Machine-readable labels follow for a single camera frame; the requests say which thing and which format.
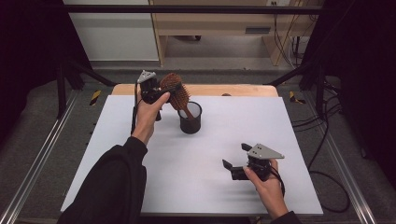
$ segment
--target wooden hairbrush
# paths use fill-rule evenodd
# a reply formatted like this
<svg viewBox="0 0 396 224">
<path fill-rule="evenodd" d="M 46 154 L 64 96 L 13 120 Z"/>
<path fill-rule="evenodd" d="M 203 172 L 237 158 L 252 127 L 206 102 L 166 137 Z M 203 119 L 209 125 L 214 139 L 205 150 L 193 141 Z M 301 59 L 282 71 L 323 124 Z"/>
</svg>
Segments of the wooden hairbrush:
<svg viewBox="0 0 396 224">
<path fill-rule="evenodd" d="M 181 77 L 175 73 L 166 75 L 160 82 L 162 90 L 176 89 L 169 98 L 169 103 L 175 110 L 184 110 L 188 119 L 194 119 L 194 116 L 187 108 L 187 104 L 190 100 L 190 94 L 186 90 L 186 87 L 181 81 Z"/>
</svg>

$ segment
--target black sweatshirt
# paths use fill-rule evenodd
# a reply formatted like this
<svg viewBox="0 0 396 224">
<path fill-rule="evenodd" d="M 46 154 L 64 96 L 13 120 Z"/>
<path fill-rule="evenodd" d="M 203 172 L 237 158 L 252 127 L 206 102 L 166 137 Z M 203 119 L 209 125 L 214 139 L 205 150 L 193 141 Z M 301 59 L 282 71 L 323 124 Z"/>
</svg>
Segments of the black sweatshirt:
<svg viewBox="0 0 396 224">
<path fill-rule="evenodd" d="M 58 224 L 135 224 L 140 217 L 147 173 L 142 165 L 146 145 L 134 137 L 114 146 L 92 167 L 76 199 Z M 293 212 L 271 222 L 301 223 Z"/>
</svg>

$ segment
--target cup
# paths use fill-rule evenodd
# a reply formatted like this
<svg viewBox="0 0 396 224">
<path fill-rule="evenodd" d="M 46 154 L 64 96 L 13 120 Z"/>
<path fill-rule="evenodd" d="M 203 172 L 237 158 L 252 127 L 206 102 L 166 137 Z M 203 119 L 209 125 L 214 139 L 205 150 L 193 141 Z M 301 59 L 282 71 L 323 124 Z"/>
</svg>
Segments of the cup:
<svg viewBox="0 0 396 224">
<path fill-rule="evenodd" d="M 177 113 L 180 117 L 180 129 L 183 133 L 198 133 L 201 129 L 202 108 L 195 102 L 188 102 L 187 108 L 192 113 L 193 119 L 189 119 L 184 110 L 178 110 Z"/>
</svg>

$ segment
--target white wall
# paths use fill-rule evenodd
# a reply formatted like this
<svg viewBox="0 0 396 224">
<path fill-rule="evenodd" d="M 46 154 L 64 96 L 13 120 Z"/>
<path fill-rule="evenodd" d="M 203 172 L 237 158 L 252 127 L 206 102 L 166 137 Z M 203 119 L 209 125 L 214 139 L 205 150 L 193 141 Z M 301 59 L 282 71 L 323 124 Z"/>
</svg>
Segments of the white wall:
<svg viewBox="0 0 396 224">
<path fill-rule="evenodd" d="M 64 0 L 66 5 L 148 5 L 148 0 Z M 70 13 L 90 61 L 159 61 L 149 14 Z"/>
</svg>

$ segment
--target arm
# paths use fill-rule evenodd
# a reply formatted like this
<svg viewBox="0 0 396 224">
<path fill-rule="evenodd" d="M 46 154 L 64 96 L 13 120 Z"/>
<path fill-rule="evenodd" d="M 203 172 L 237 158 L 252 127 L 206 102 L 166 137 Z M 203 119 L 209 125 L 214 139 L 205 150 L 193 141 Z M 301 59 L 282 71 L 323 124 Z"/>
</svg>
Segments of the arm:
<svg viewBox="0 0 396 224">
<path fill-rule="evenodd" d="M 278 170 L 277 161 L 270 160 L 271 165 Z M 268 180 L 262 182 L 259 177 L 249 169 L 244 167 L 247 178 L 254 184 L 260 199 L 268 211 L 268 214 L 273 219 L 273 224 L 276 223 L 301 223 L 293 212 L 289 212 L 288 207 L 283 199 L 280 183 L 273 175 L 268 177 Z"/>
<path fill-rule="evenodd" d="M 158 111 L 166 103 L 164 94 L 153 105 L 139 104 L 138 122 L 124 146 L 114 146 L 91 168 L 76 199 L 62 213 L 59 224 L 136 223 L 146 187 L 142 160 L 154 132 Z"/>
</svg>

